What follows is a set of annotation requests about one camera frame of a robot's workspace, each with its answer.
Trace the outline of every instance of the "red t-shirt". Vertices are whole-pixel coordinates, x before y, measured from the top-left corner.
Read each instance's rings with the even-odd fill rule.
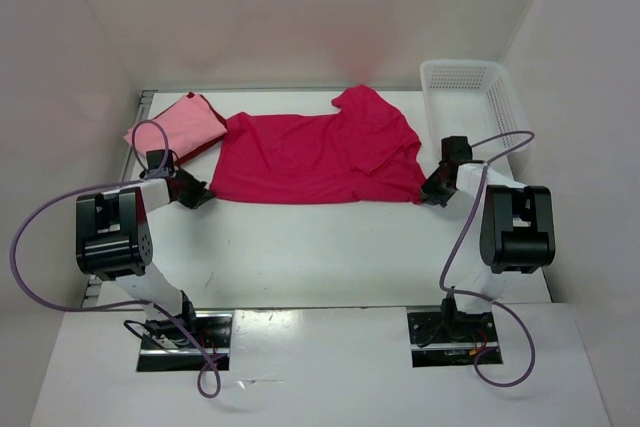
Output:
[[[331,103],[340,112],[227,119],[211,190],[269,204],[419,203],[421,144],[400,111],[363,85]]]

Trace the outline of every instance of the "pink towel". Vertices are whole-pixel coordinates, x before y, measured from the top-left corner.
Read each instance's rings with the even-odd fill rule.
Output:
[[[226,120],[200,94],[189,92],[153,119],[165,130],[169,148],[178,156],[177,164],[183,164],[216,142],[227,132]],[[129,129],[125,140],[131,145]],[[136,132],[136,149],[142,155],[150,150],[164,149],[162,134],[153,125],[143,125]]]

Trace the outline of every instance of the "white table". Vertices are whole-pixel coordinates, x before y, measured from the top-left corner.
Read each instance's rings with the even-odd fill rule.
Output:
[[[148,118],[184,93],[155,94]],[[334,113],[331,99],[340,91],[201,93],[229,117],[239,111]],[[437,159],[422,93],[380,94],[419,135],[418,160],[428,176]],[[220,144],[185,168],[209,182],[219,153]],[[506,161],[497,167],[510,175]],[[197,308],[437,305],[443,297],[438,277],[470,206],[471,199],[460,193],[446,209],[384,202],[299,206],[215,200],[197,211],[169,205],[153,212],[149,224],[156,265]],[[451,270],[451,284],[480,262],[477,220]],[[116,286],[103,284],[100,304],[124,299]],[[542,272],[512,276],[504,300],[549,302]]]
[[[569,306],[512,307],[538,355],[511,389],[470,366],[412,368],[403,308],[237,311],[215,400],[198,395],[196,372],[135,372],[139,341],[122,321],[141,312],[67,314],[31,426],[609,426]],[[504,382],[529,349],[507,314],[494,316],[504,364],[482,368]]]

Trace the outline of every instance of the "white plastic basket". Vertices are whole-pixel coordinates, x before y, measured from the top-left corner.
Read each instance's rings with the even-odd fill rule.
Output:
[[[492,135],[529,130],[511,78],[496,62],[427,61],[420,66],[420,77],[437,156],[441,154],[440,140],[451,135],[466,135],[473,144]],[[514,146],[519,137],[489,142],[474,149],[474,157],[476,152],[478,158],[500,153]]]

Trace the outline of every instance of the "white enclosure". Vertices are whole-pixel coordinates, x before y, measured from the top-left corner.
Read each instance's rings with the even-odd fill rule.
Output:
[[[190,89],[207,92],[225,115],[314,114],[330,109],[345,87],[366,83],[406,115],[422,140],[419,161],[428,175],[438,159],[419,66],[437,59],[495,61],[509,71],[538,137],[501,168],[550,188],[558,249],[545,269],[551,297],[538,272],[506,298],[537,337],[538,370],[529,383],[496,392],[471,369],[411,369],[408,354],[403,307],[439,302],[439,269],[469,201],[424,216],[409,205],[272,206],[267,213],[220,203],[217,217],[198,222],[210,233],[224,220],[230,235],[189,251],[191,270],[177,258],[188,252],[185,242],[169,244],[170,223],[184,222],[182,232],[191,220],[154,213],[158,265],[165,263],[167,277],[192,291],[198,306],[334,309],[239,310],[235,363],[223,375],[223,395],[210,402],[198,397],[192,372],[135,374],[138,344],[121,329],[125,314],[63,321],[32,303],[5,268],[2,425],[163,425],[185,416],[221,425],[637,425],[640,0],[0,0],[0,8],[5,259],[36,206],[119,180],[127,158],[121,136],[137,114],[150,114],[149,105],[137,110],[144,90],[159,91],[151,115]],[[216,152],[192,164],[203,180]],[[278,228],[290,232],[289,257],[266,232],[276,211]],[[254,215],[246,230],[243,220]],[[382,215],[389,222],[376,224]],[[291,225],[304,220],[316,230],[296,236]],[[327,235],[330,224],[341,237]],[[431,245],[419,228],[437,232]],[[257,236],[254,250],[242,244],[248,231]],[[463,249],[462,261],[471,252]],[[216,255],[225,266],[209,287],[210,272],[200,267]],[[393,272],[386,267],[392,259],[399,264]],[[19,262],[38,293],[79,305],[86,278],[74,259],[71,202],[34,224]],[[260,262],[279,270],[260,279]],[[331,268],[313,272],[323,262]],[[464,262],[456,268],[461,276]],[[103,286],[100,302],[117,295]],[[378,308],[337,309],[359,306]],[[488,373],[506,379],[524,369],[528,351],[503,317],[496,314],[505,364]],[[175,399],[169,412],[152,410]]]

